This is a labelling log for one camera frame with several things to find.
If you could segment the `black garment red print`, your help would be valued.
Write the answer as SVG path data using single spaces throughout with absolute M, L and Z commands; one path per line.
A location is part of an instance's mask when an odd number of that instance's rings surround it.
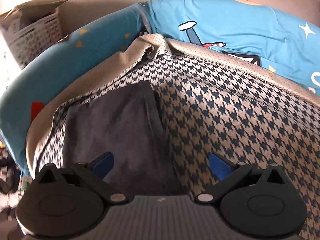
M 158 111 L 158 95 L 141 81 L 67 111 L 63 165 L 90 163 L 104 153 L 103 180 L 127 196 L 182 194 Z

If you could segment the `houndstooth mattress cover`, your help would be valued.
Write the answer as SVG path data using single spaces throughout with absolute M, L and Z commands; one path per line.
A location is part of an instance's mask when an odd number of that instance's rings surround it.
M 276 162 L 306 203 L 301 236 L 319 239 L 319 99 L 308 98 L 295 83 L 281 85 L 282 79 L 232 56 L 168 41 L 159 54 L 142 56 L 101 87 L 61 104 L 37 149 L 34 171 L 45 162 L 63 165 L 70 107 L 149 81 L 160 97 L 175 170 L 189 192 L 217 183 L 210 152 L 260 168 Z

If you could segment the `black plush slipper lower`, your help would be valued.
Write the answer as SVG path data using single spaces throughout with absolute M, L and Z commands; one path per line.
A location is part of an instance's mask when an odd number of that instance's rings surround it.
M 20 183 L 21 171 L 18 169 L 14 159 L 5 148 L 1 148 L 1 181 L 2 194 L 15 193 Z

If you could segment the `blue cartoon print bedsheet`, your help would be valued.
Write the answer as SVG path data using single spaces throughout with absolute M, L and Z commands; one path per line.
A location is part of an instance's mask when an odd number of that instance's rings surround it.
M 150 0 L 101 17 L 33 59 L 1 95 L 1 138 L 33 176 L 56 109 L 173 41 L 234 55 L 319 99 L 319 27 L 234 0 Z

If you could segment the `white laundry basket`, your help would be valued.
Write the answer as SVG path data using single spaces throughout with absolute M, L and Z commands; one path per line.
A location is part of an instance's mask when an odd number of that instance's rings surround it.
M 23 69 L 62 38 L 59 6 L 66 0 L 32 0 L 1 14 L 1 34 Z

